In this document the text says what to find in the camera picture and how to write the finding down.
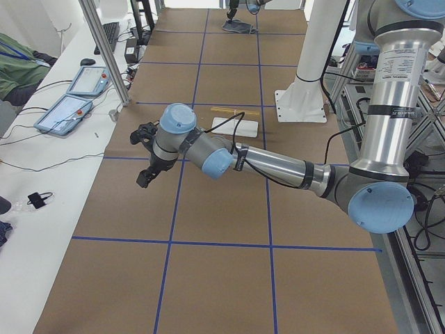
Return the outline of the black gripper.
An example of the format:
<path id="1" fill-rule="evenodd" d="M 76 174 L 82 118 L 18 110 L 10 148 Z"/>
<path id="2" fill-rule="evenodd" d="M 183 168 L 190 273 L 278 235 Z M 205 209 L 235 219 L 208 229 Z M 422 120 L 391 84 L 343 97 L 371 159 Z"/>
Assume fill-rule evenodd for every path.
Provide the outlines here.
<path id="1" fill-rule="evenodd" d="M 136 183 L 142 187 L 147 188 L 153 178 L 157 177 L 159 173 L 170 170 L 178 159 L 177 152 L 166 152 L 154 150 L 150 152 L 150 165 L 147 169 L 139 172 Z"/>
<path id="2" fill-rule="evenodd" d="M 238 10 L 239 0 L 229 0 L 229 11 L 228 14 L 235 14 Z"/>

